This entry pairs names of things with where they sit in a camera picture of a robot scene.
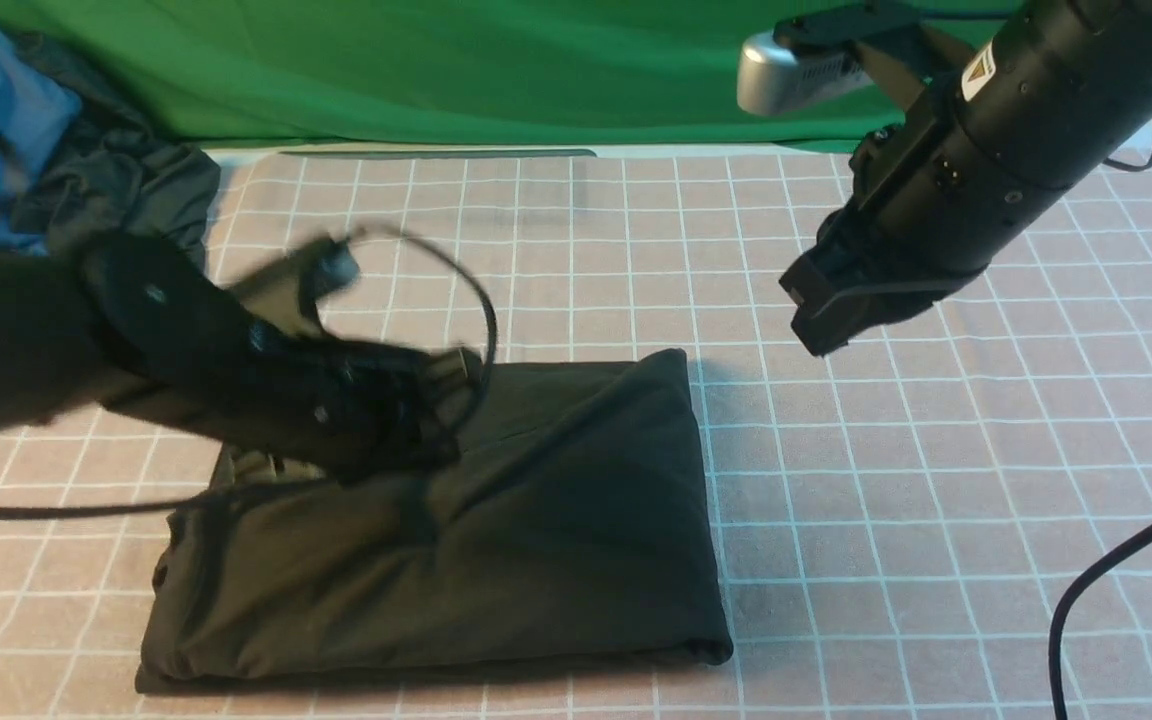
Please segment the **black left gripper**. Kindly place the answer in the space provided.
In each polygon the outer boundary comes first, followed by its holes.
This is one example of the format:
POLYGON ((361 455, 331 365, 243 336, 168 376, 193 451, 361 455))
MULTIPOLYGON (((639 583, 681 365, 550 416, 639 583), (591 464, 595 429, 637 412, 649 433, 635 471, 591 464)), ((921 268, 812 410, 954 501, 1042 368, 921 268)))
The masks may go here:
POLYGON ((305 462, 335 477, 433 469, 460 456, 452 397, 479 392, 480 354, 289 338, 166 243, 105 243, 81 275, 119 381, 109 414, 305 462))

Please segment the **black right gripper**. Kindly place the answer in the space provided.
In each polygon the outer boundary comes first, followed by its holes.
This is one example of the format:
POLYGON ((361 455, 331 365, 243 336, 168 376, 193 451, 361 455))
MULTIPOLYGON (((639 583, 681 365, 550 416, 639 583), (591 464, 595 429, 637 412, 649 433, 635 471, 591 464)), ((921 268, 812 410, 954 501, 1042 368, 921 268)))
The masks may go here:
POLYGON ((925 313, 1151 119, 1152 1, 1026 1, 861 142, 851 199, 780 278, 791 332, 823 357, 925 313))

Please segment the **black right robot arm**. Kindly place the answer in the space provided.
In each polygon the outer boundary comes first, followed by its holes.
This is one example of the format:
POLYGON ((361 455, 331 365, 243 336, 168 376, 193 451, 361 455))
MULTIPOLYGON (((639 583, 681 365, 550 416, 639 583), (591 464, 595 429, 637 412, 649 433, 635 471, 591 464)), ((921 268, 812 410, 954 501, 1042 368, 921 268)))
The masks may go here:
POLYGON ((846 54, 904 114, 861 141, 850 200, 781 276, 817 357, 963 290, 1152 119, 1152 1, 1028 1, 980 47, 869 1, 774 45, 846 54))

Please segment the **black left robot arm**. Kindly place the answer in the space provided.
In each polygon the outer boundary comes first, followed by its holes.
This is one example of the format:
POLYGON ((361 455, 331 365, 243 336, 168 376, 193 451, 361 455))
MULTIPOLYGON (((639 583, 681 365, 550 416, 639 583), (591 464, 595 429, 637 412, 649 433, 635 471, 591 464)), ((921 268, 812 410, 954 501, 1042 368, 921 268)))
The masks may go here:
POLYGON ((0 258, 0 430, 83 406, 343 477, 439 468, 494 357, 324 328, 361 275, 319 236, 212 283, 169 243, 96 240, 67 258, 0 258))

